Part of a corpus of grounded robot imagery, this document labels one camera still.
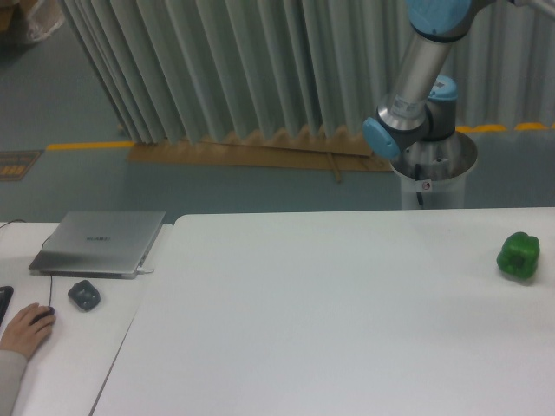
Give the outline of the person's bare hand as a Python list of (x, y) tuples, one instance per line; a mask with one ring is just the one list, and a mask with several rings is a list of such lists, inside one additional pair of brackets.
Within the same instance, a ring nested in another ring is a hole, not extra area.
[(29, 361), (37, 349), (52, 334), (56, 314), (45, 317), (30, 326), (30, 321), (49, 306), (31, 303), (21, 309), (8, 323), (1, 337), (1, 350), (17, 352)]

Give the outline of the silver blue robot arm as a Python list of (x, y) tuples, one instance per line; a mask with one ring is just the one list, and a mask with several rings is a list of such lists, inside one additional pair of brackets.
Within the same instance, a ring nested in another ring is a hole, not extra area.
[(468, 124), (554, 120), (552, 1), (409, 1), (413, 35), (393, 87), (362, 125), (386, 159), (444, 138), (443, 104)]

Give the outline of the beige sleeved forearm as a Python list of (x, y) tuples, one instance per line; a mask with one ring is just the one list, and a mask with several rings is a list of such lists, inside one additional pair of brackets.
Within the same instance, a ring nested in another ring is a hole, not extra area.
[(18, 397), (27, 359), (13, 351), (1, 351), (1, 414), (11, 415)]

